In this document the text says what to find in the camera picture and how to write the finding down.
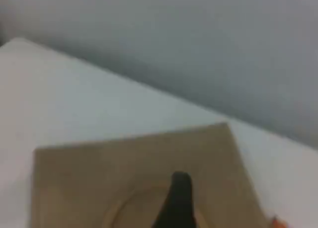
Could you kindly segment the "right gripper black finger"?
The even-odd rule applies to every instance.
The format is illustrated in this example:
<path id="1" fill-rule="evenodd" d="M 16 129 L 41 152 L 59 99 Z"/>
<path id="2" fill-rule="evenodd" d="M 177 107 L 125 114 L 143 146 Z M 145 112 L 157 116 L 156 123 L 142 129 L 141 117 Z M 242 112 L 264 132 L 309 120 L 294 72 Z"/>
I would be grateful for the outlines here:
<path id="1" fill-rule="evenodd" d="M 192 179 L 186 172 L 176 171 L 154 228 L 195 228 Z"/>

